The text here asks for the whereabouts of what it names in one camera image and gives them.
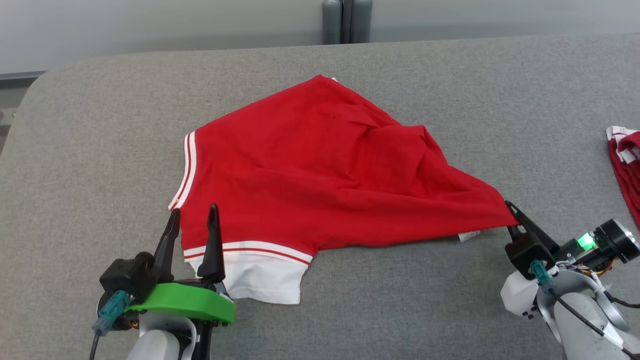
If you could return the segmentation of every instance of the gray vertical post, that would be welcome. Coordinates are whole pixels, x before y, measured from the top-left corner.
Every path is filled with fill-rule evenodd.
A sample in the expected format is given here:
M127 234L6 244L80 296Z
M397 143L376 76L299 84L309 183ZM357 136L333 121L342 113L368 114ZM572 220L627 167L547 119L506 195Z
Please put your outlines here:
M340 23L342 22L342 1L323 0L322 2L322 43L340 43Z
M351 38L350 43L369 42L371 32L371 9L373 0L353 0L351 9Z
M351 42L351 9L353 0L342 0L342 29L340 29L340 44Z

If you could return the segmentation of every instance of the garment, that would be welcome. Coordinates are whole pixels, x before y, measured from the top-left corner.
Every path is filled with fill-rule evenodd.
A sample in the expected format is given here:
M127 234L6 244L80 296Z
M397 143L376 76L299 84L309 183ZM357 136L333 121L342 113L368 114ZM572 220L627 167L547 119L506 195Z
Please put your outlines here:
M640 131L609 126L607 138L609 156L620 191L636 224L640 226Z
M185 137L180 208L185 260L197 270L211 203L220 209L235 298L300 301L319 250L384 247L516 221L498 191L447 164L423 126L402 126L317 76Z

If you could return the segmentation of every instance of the black cable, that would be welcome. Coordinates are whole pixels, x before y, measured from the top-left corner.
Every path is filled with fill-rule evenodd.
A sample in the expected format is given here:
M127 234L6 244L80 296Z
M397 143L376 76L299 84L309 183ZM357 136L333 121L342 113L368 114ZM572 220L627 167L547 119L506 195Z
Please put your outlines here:
M95 358L95 351L98 349L98 340L100 340L100 331L95 331L95 336L93 337L93 344L91 344L91 352L89 353L89 360L93 360Z
M626 302L624 300L620 300L617 297L611 295L608 291L605 291L604 295L607 295L607 299L609 299L609 301L611 301L611 302L615 302L615 303L618 303L618 304L620 304L620 305L622 305L624 307L630 307L632 309L640 309L640 304L631 304L631 303Z
M556 301L558 301L560 303L560 305L564 306L564 308L569 310L569 312L571 314L573 314L575 317L577 317L578 320L582 321L584 323L584 325L587 325L588 327L591 328L591 330L595 331L598 335L600 335L600 336L602 336L604 338L604 331L602 331L599 327L593 325L589 320L585 319L584 316L580 315L580 313L578 313L574 308L572 308L569 304L567 304L560 297L560 295L558 295L558 293L556 293L553 289L549 289L549 293L551 294L551 296L556 298ZM622 348L621 350L622 350L623 353L625 353L627 356L629 356L629 359L631 359L631 360L640 360L633 353L631 353L631 351L629 351L629 350L627 350L625 348Z

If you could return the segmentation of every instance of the red fabric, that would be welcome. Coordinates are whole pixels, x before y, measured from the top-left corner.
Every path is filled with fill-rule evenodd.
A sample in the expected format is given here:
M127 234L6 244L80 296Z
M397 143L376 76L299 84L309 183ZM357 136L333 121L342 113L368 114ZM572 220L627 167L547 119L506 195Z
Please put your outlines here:
M208 123L195 145L183 249L206 244L212 202L225 243L311 256L517 224L498 191L447 164L423 126L402 126L323 76Z
M640 133L634 133L630 136L626 136L620 141L620 144L634 144L633 141L637 138L637 136L634 135L640 135ZM609 156L611 157L611 163L613 164L613 172L616 174L616 179L620 185L620 191L622 191L622 196L625 198L629 211L636 221L636 225L640 226L640 160L633 161L630 164L620 161L620 158L616 154L617 148L618 145L616 144L616 139L613 138L609 140ZM627 148L628 146L625 145L624 147L621 147L620 150Z

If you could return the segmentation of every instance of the green plastic bracket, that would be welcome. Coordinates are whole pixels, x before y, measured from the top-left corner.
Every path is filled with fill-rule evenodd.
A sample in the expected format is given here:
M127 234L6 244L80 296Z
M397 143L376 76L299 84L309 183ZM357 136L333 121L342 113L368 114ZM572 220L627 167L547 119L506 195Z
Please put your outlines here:
M147 301L127 308L127 311L142 310L190 319L218 320L222 323L236 320L236 306L233 302L214 291L175 282L156 285Z

